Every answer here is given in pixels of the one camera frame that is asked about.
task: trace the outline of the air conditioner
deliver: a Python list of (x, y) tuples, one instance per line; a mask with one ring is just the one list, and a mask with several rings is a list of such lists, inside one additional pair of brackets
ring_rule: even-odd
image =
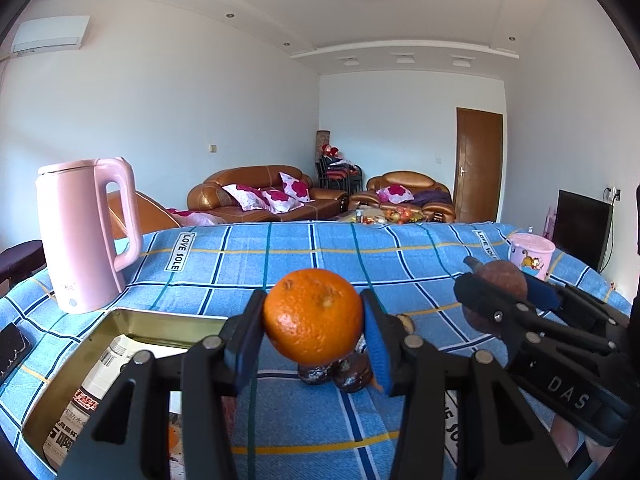
[(56, 16), (21, 23), (11, 56), (80, 48), (88, 23), (88, 16)]

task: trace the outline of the pink bucket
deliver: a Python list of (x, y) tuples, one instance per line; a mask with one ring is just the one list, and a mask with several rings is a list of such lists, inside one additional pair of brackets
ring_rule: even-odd
[(546, 238), (529, 233), (516, 233), (509, 237), (511, 242), (511, 263), (522, 272), (544, 280), (551, 265), (551, 257), (556, 245)]

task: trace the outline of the barcode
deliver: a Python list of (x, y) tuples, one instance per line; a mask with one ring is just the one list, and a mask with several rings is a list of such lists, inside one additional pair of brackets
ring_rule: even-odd
[(105, 366), (109, 366), (115, 358), (116, 356), (109, 352), (109, 349), (107, 348), (100, 356), (100, 362)]
[(124, 352), (127, 351), (126, 348), (124, 348), (124, 346), (120, 346), (117, 343), (112, 342), (109, 345), (109, 349), (116, 355), (119, 355), (120, 357), (122, 357), (124, 355)]

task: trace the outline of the ceiling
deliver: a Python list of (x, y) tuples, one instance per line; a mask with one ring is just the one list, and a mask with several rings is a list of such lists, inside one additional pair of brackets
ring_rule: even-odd
[(155, 1), (244, 30), (322, 74), (438, 70), (504, 78), (549, 0)]

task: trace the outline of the wall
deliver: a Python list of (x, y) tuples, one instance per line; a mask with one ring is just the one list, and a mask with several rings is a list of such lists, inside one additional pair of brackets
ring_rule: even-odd
[(91, 15), (82, 48), (12, 59), (0, 88), (0, 249), (38, 237), (44, 164), (124, 156), (138, 189), (177, 208), (224, 168), (315, 171), (318, 76), (284, 52), (145, 0), (54, 0), (21, 20), (63, 14)]
[[(412, 170), (453, 191), (457, 107), (505, 115), (503, 82), (412, 71), (320, 77), (320, 127), (331, 131), (332, 145), (362, 167), (365, 180), (387, 171)], [(505, 117), (505, 153), (506, 129)]]
[(596, 0), (551, 0), (507, 85), (509, 153), (503, 218), (542, 231), (566, 189), (600, 199), (622, 189), (604, 276), (633, 298), (640, 182), (640, 71)]

